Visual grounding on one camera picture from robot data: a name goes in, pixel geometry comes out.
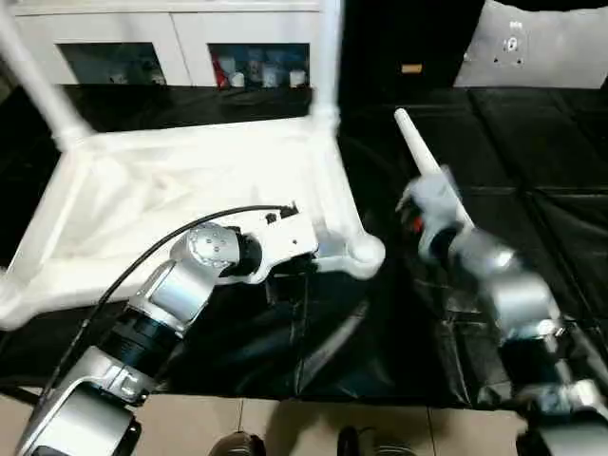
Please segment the white frame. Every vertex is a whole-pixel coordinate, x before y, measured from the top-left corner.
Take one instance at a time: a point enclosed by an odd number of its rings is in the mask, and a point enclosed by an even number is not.
[[[57,14],[15,18],[34,58],[54,84],[78,84],[58,44],[152,43],[170,86],[190,86],[168,13]]]
[[[175,13],[173,19],[193,86],[216,86],[209,44],[289,44],[310,46],[310,81],[318,80],[318,12]]]

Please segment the black shoe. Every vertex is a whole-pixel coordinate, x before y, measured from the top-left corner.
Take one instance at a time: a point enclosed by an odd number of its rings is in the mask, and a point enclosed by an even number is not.
[[[209,456],[266,456],[266,448],[256,435],[235,432],[219,439]]]

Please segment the glass cabinet door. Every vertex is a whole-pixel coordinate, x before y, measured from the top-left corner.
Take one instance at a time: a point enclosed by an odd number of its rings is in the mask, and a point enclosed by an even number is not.
[[[16,20],[54,84],[192,84],[168,13],[48,14]]]
[[[58,47],[78,84],[166,84],[152,43],[77,43]]]
[[[218,87],[304,87],[308,44],[210,44]]]
[[[314,86],[318,23],[311,11],[176,13],[194,86]]]

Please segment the white cabinet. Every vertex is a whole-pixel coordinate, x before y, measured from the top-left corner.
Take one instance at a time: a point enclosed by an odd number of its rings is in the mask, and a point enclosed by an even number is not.
[[[247,84],[258,77],[262,85],[288,85],[290,73],[293,81],[297,72],[300,83],[310,79],[314,86],[319,16],[312,11],[173,14],[194,86],[215,86],[218,71],[231,72],[226,67],[240,72]],[[258,76],[249,74],[256,71]]]
[[[46,14],[16,21],[55,84],[191,85],[169,13]]]
[[[22,0],[13,13],[55,84],[318,80],[317,0]]]

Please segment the black cable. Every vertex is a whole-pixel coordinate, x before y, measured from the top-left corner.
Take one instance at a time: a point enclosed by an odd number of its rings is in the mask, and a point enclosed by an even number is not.
[[[152,254],[154,254],[157,250],[159,250],[166,242],[168,242],[175,236],[180,235],[180,234],[188,231],[191,228],[194,228],[195,226],[197,226],[201,223],[206,223],[208,221],[211,221],[214,219],[219,219],[221,217],[232,216],[233,214],[239,214],[241,212],[277,211],[277,210],[282,211],[285,209],[292,210],[293,208],[291,208],[289,206],[279,206],[279,205],[254,205],[254,206],[242,206],[242,207],[237,207],[234,209],[227,209],[225,211],[219,211],[219,212],[216,212],[215,214],[211,214],[209,216],[197,218],[196,220],[190,221],[190,222],[186,223],[185,225],[182,225],[177,230],[169,233],[168,235],[163,237],[161,240],[155,242],[148,250],[143,252],[140,255],[140,257],[137,258],[128,268],[126,268],[124,270],[124,272],[114,281],[114,283],[112,283],[112,285],[110,285],[110,287],[105,291],[105,293],[102,294],[102,297],[99,298],[99,301],[97,301],[97,304],[93,307],[93,309],[89,313],[88,317],[83,320],[83,323],[81,324],[78,332],[76,332],[76,335],[74,335],[74,337],[70,341],[69,345],[67,346],[66,351],[64,351],[64,353],[62,354],[61,359],[59,360],[59,363],[57,364],[53,373],[51,374],[47,383],[45,384],[45,387],[43,388],[42,393],[40,394],[40,399],[38,400],[38,403],[36,404],[34,411],[30,415],[30,419],[38,411],[40,411],[40,409],[42,408],[44,403],[47,401],[48,394],[50,393],[50,390],[53,388],[57,379],[59,378],[59,375],[61,374],[61,372],[64,368],[64,365],[66,364],[68,359],[71,357],[71,355],[75,352],[76,348],[78,347],[78,344],[80,343],[83,336],[85,335],[86,329],[88,328],[90,323],[95,318],[97,318],[97,316],[101,313],[101,311],[104,309],[105,304],[107,303],[109,298],[112,296],[112,294],[118,289],[118,287],[121,286],[121,284],[124,282],[124,280],[133,273],[133,271],[135,271],[144,261],[146,261],[150,256],[152,256]]]

